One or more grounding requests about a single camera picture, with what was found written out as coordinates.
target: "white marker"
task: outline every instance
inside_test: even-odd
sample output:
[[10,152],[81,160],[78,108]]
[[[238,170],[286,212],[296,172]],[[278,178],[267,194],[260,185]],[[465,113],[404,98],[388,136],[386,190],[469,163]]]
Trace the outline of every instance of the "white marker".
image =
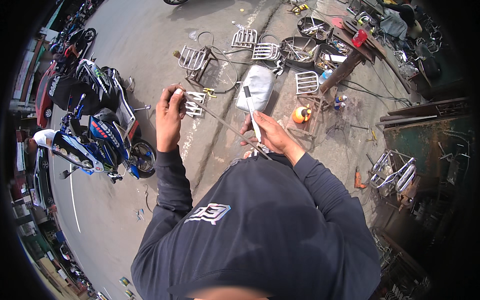
[[250,94],[250,89],[248,86],[243,87],[243,91],[245,92],[245,97],[247,100],[247,105],[248,105],[248,110],[250,111],[250,117],[252,119],[252,125],[253,125],[253,131],[255,131],[255,136],[257,137],[257,140],[259,143],[262,142],[262,135],[260,133],[260,127],[258,127],[257,122],[255,122],[255,119],[253,118],[253,112],[255,111],[255,106],[253,105],[253,100],[252,100],[252,95]]

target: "power drill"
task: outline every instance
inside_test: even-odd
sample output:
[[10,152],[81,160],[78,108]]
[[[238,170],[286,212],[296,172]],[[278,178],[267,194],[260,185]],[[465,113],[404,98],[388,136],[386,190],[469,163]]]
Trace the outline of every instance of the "power drill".
[[360,175],[360,168],[357,166],[355,168],[355,184],[353,185],[356,189],[364,189],[367,187],[366,184],[361,183],[361,175]]

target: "side mirror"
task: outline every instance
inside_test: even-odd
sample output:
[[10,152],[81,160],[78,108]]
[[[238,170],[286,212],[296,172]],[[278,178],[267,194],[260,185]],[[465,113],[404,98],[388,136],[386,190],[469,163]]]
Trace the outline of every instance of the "side mirror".
[[63,171],[62,173],[60,173],[59,175],[59,178],[60,179],[66,179],[67,177],[70,176],[71,173],[69,173],[67,170]]

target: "sidewalk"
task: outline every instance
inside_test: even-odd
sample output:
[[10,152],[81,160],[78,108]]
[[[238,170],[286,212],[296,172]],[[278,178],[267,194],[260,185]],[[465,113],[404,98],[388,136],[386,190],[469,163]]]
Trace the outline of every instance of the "sidewalk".
[[[326,0],[318,2],[318,6],[309,3],[313,12],[313,17],[327,21],[331,24],[332,17],[325,16],[321,13],[330,15],[347,15],[345,8],[347,4],[342,4],[336,0]],[[299,36],[297,31],[297,22],[305,15],[311,12],[302,13],[303,16],[296,16],[290,12],[286,12],[289,5],[281,5],[274,14],[270,24],[266,28],[267,33],[276,35],[280,40],[293,36]],[[396,61],[390,49],[386,48],[392,61]],[[284,72],[276,80],[274,92],[270,98],[267,114],[272,116],[284,128],[293,109],[296,107],[296,89],[295,89],[295,71],[290,69]],[[390,68],[382,61],[376,60],[372,66],[369,62],[365,65],[358,65],[353,73],[346,78],[349,81],[358,83],[366,89],[383,95],[394,97],[409,98],[400,81],[395,77]],[[318,113],[318,125],[316,130],[316,139],[313,142],[310,137],[302,134],[287,131],[290,136],[296,140],[305,150],[311,149],[308,153],[322,162],[335,174],[350,191],[352,196],[357,196],[363,206],[367,225],[377,226],[379,222],[383,222],[384,217],[388,217],[393,208],[387,206],[377,198],[375,192],[371,193],[371,189],[365,190],[354,189],[355,167],[360,167],[362,181],[367,180],[367,170],[372,165],[366,157],[368,153],[373,160],[377,160],[385,148],[382,128],[375,127],[375,123],[380,116],[386,115],[387,111],[400,108],[401,104],[397,104],[393,100],[379,99],[364,92],[355,91],[346,86],[339,85],[338,95],[347,95],[347,107],[342,111],[336,111],[332,107],[327,108],[323,113]],[[244,113],[231,105],[225,120],[233,127],[241,128],[244,121]],[[366,139],[371,138],[371,133],[367,134],[366,130],[350,127],[350,124],[367,127],[370,125],[378,138],[378,146],[372,147],[371,142]],[[234,133],[222,128],[218,139],[211,149],[211,156],[206,162],[206,168],[202,181],[196,189],[194,189],[194,205],[207,193],[211,186],[217,181],[220,174],[227,168],[230,161],[243,157],[243,154],[250,150],[250,146],[240,146],[240,138]]]

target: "asphalt road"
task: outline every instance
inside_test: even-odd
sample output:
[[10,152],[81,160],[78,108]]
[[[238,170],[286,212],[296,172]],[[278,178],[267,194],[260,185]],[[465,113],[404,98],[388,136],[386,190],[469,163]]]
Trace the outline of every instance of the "asphalt road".
[[[155,146],[156,101],[163,87],[184,82],[184,70],[178,67],[172,52],[184,45],[199,48],[195,37],[204,30],[215,34],[216,46],[231,50],[231,38],[238,30],[232,21],[260,31],[278,3],[279,0],[190,0],[173,7],[161,0],[105,0],[86,24],[97,31],[89,52],[95,52],[100,67],[114,67],[123,78],[135,79],[135,91],[129,94],[129,101],[134,108],[152,105],[151,111],[139,112],[137,119],[143,138]],[[206,37],[203,42],[212,40]],[[225,88],[221,85],[235,78],[233,70],[221,62],[212,62],[209,74],[206,83],[218,88]],[[208,105],[222,112],[229,105],[228,97],[231,100],[233,95],[218,95]],[[54,108],[51,128],[59,129],[63,114],[58,107]],[[208,152],[217,126],[209,116],[196,120],[186,117],[182,122],[180,150],[191,181],[197,176],[194,172]],[[97,291],[111,300],[125,299],[125,288],[118,280],[123,276],[131,279],[130,265],[151,219],[145,205],[144,185],[149,187],[148,202],[153,207],[158,191],[156,177],[135,180],[126,175],[113,185],[104,174],[89,176],[79,170],[60,180],[59,174],[70,170],[70,164],[54,157],[50,158],[50,165],[60,225],[76,261]],[[137,221],[135,210],[141,208],[145,221]],[[128,288],[140,298],[134,286]]]

